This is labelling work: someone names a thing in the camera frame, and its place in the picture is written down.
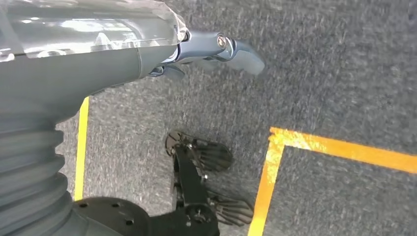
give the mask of yellow tape line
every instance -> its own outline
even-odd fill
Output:
[[[385,168],[417,174],[417,156],[367,147],[295,131],[271,128],[269,147],[255,202],[255,214],[248,236],[262,236],[272,199],[279,164],[285,146],[360,161]]]
[[[84,164],[86,161],[87,145],[87,124],[89,119],[89,98],[84,99],[80,109],[80,119],[78,123],[78,143],[77,159],[75,164],[75,190],[74,200],[78,201],[83,198],[84,191]]]

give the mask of screw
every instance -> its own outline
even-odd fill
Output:
[[[227,45],[226,42],[226,38],[224,36],[218,36],[217,37],[217,44],[221,47],[221,48],[225,48]]]

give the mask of robotic hand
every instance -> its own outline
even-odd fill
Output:
[[[209,190],[208,172],[228,169],[221,144],[181,132],[165,142],[173,162],[174,211],[149,217],[116,198],[73,202],[56,124],[85,97],[146,77],[180,79],[180,64],[259,74],[243,41],[188,30],[151,0],[0,0],[0,236],[218,236],[218,222],[249,224],[245,201]]]

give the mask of clear plastic cover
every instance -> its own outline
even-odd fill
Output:
[[[181,16],[152,0],[0,0],[0,62],[179,44]]]

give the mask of gray carpet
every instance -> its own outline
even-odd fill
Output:
[[[151,215],[171,209],[170,129],[229,146],[212,188],[254,202],[276,126],[417,153],[417,6],[391,0],[169,1],[195,30],[249,40],[266,58],[254,78],[185,67],[91,99],[85,196],[117,196]],[[73,179],[77,120],[61,125]],[[287,148],[264,235],[411,236],[417,176]],[[221,227],[243,236],[246,228]]]

